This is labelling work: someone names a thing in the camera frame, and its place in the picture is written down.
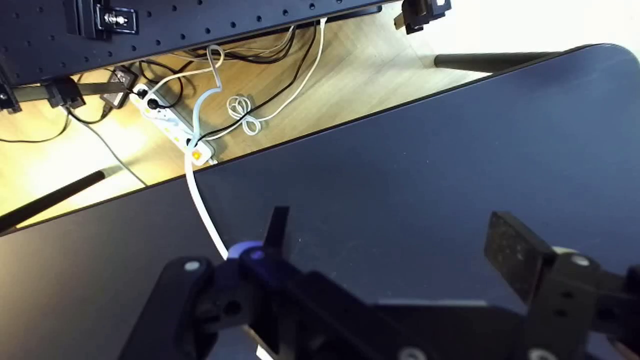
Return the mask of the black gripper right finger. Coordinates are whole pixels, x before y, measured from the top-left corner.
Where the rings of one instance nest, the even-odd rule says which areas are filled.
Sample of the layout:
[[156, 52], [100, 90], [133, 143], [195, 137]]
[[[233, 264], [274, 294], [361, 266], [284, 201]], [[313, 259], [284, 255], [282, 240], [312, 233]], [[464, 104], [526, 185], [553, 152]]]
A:
[[544, 267], [555, 257], [552, 246], [510, 212], [492, 212], [483, 242], [486, 259], [514, 294], [529, 304]]

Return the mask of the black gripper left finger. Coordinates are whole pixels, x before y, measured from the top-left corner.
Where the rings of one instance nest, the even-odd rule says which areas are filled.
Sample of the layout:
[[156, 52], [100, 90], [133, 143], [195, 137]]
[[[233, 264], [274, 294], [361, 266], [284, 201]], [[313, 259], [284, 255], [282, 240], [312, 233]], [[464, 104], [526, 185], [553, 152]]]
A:
[[288, 213], [288, 205], [275, 205], [264, 235], [264, 246], [278, 255], [284, 254]]

